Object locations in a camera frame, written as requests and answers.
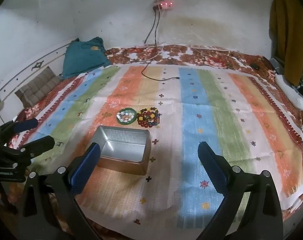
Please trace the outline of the white power strip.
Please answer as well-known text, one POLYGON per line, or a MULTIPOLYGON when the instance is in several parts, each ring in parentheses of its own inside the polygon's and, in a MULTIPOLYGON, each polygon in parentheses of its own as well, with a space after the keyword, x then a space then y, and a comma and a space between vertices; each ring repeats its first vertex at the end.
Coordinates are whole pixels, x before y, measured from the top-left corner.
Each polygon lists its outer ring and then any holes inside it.
POLYGON ((303 111, 303 97, 300 96, 284 79, 283 75, 276 75, 275 82, 280 87, 280 89, 284 92, 286 97, 292 103, 292 105, 300 110, 303 111))

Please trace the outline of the green bangle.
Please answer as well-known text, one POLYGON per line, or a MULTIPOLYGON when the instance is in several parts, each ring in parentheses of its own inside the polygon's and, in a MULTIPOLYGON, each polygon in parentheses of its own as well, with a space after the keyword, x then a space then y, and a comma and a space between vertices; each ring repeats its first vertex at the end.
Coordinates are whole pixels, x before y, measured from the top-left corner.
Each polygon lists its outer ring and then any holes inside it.
POLYGON ((137 112, 133 108, 123 108, 116 114, 116 120, 121 125, 130 125, 135 122, 137 112))

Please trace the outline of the silver metal tin box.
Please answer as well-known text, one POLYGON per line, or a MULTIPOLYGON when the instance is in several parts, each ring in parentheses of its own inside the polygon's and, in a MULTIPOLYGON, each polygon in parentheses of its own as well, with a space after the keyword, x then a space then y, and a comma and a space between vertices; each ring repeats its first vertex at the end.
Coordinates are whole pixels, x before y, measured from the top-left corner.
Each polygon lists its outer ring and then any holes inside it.
POLYGON ((91 141, 100 146, 97 166, 140 176, 147 174, 151 153, 147 129, 99 126, 91 141))

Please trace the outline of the wall power strip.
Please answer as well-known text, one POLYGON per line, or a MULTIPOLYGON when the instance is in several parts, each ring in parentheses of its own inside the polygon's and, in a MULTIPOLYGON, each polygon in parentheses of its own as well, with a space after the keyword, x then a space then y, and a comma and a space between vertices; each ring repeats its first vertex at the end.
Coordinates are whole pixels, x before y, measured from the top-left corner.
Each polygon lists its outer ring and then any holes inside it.
POLYGON ((167 11, 172 9, 174 2, 170 0, 154 0, 152 9, 154 12, 157 11, 167 11))

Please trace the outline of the mustard hanging cloth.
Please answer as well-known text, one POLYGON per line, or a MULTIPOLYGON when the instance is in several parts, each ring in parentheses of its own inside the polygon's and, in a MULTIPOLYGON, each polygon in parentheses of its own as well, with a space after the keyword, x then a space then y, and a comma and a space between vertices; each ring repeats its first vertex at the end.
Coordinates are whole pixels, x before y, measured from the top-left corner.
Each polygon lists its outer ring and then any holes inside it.
POLYGON ((299 0, 273 0, 270 34, 276 56, 284 62, 284 77, 298 86, 303 76, 303 6, 299 0))

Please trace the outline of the teal pillow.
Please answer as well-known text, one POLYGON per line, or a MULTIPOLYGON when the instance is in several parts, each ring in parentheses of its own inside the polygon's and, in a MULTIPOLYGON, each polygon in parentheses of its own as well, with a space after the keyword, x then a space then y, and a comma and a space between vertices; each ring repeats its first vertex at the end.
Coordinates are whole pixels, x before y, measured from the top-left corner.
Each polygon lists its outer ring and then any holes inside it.
POLYGON ((85 42, 81 42, 79 38, 72 41, 65 53, 62 78, 68 79, 111 65, 105 51, 103 39, 100 37, 85 42))

